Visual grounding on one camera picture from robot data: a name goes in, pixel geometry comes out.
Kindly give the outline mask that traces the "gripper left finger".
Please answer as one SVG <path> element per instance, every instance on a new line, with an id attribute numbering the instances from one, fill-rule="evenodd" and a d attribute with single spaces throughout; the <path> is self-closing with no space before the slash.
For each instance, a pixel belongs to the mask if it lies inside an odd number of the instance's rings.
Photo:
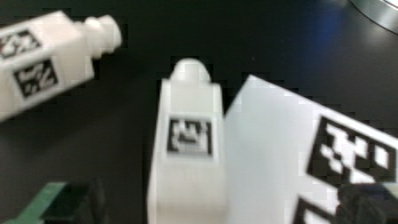
<path id="1" fill-rule="evenodd" d="M 110 224 L 101 182 L 48 182 L 5 224 Z"/>

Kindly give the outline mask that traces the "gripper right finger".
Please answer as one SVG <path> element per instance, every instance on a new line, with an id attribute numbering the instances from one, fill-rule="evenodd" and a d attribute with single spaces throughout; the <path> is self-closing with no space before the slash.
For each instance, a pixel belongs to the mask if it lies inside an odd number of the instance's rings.
<path id="1" fill-rule="evenodd" d="M 398 224 L 398 183 L 346 184 L 334 224 Z"/>

